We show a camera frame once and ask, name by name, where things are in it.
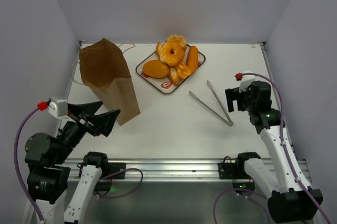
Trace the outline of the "brown paper bag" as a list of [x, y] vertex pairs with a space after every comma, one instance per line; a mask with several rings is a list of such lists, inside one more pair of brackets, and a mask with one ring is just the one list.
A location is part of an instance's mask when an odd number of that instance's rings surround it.
[[106, 38], [79, 51], [82, 84], [89, 87], [108, 111], [120, 110], [120, 126], [138, 116], [131, 73], [122, 50]]

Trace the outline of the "orange fake bread roll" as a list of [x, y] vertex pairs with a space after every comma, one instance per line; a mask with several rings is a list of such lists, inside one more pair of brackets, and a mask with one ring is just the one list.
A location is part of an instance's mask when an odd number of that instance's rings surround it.
[[198, 48], [196, 46], [191, 46], [186, 59], [186, 65], [188, 69], [191, 71], [191, 74], [195, 73], [199, 66], [198, 57], [199, 57]]

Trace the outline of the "oval orange fake bun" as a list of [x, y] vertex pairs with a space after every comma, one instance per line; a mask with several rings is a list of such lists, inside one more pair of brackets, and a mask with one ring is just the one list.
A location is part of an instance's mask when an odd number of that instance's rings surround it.
[[169, 68], [160, 60], [151, 60], [144, 64], [143, 73], [156, 79], [165, 78], [169, 74]]

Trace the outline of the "fake braided bread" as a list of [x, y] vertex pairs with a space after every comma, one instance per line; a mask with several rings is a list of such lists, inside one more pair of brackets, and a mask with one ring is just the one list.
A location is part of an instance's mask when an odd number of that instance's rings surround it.
[[181, 79], [186, 79], [192, 74], [191, 70], [187, 67], [186, 63], [183, 60], [175, 66], [175, 69], [178, 77]]

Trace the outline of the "fake ring doughnut bread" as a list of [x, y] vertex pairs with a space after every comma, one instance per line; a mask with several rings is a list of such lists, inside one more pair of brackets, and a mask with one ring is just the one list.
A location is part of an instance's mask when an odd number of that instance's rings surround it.
[[183, 43], [157, 42], [156, 54], [162, 63], [175, 67], [183, 61], [186, 49], [187, 45]]

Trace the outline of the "fake baguette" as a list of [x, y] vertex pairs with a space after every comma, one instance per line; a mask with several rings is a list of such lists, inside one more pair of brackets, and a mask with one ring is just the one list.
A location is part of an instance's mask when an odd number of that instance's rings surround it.
[[177, 70], [174, 67], [169, 68], [168, 79], [173, 83], [174, 86], [178, 86], [180, 83], [180, 78], [177, 74]]

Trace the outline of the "round fake bread bun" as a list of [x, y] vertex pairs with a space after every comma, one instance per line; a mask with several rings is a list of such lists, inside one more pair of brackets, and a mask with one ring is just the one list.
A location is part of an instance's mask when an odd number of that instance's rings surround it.
[[169, 36], [166, 39], [165, 42], [166, 43], [167, 42], [178, 43], [178, 44], [180, 44], [183, 47], [184, 50], [186, 50], [186, 48], [187, 48], [187, 39], [184, 36], [182, 36], [182, 35], [175, 35], [175, 34], [173, 34], [173, 35]]

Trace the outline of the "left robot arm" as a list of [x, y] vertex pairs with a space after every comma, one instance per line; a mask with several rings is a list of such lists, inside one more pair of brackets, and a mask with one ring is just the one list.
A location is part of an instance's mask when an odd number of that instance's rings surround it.
[[28, 193], [40, 223], [79, 223], [98, 180], [108, 175], [107, 155], [89, 152], [84, 157], [80, 185], [69, 207], [64, 208], [71, 169], [63, 163], [86, 134], [108, 137], [121, 112], [115, 109], [97, 115], [102, 104], [74, 105], [57, 98], [38, 104], [40, 110], [47, 109], [53, 117], [66, 121], [56, 136], [36, 133], [25, 145]]

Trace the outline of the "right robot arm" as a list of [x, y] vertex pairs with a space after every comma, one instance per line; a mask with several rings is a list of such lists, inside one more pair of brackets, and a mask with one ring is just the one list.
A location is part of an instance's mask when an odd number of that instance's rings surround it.
[[247, 111], [251, 124], [264, 142], [275, 173], [265, 168], [255, 152], [238, 154], [234, 171], [241, 178], [251, 177], [267, 198], [274, 222], [286, 223], [313, 219], [323, 201], [320, 190], [313, 189], [302, 172], [289, 143], [281, 112], [272, 108], [269, 83], [253, 81], [245, 89], [226, 89], [228, 111]]

